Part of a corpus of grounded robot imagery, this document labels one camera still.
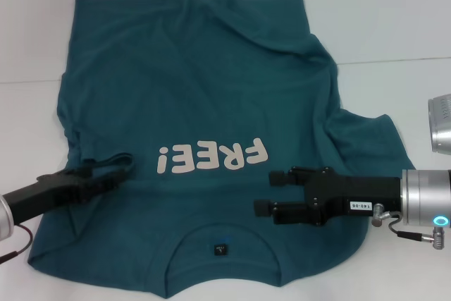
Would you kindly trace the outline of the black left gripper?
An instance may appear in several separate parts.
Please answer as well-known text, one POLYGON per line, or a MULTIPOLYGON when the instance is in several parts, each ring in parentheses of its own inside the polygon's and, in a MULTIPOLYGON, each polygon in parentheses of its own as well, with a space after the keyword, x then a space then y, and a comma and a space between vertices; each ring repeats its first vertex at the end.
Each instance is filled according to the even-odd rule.
POLYGON ((22 223, 57 207, 74 203, 79 189, 80 202, 88 202, 93 197, 117 189, 129 175, 125 169, 119 169, 87 179, 75 176, 92 175, 92 172, 92 166, 66 168, 65 174, 45 175, 32 185, 6 193, 4 199, 11 210, 13 222, 22 223))

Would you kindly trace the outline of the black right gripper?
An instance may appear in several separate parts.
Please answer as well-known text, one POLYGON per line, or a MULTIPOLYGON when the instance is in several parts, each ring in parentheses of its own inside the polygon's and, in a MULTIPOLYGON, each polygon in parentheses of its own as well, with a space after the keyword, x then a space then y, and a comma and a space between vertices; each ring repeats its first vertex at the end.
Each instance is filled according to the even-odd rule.
POLYGON ((271 187, 304 187, 304 203, 254 200, 254 214, 270 217, 276 225, 323 226, 338 216, 373 216, 381 204, 385 211, 400 211, 401 179, 395 177, 344 176, 332 169, 293 166, 287 172, 271 171, 271 187))

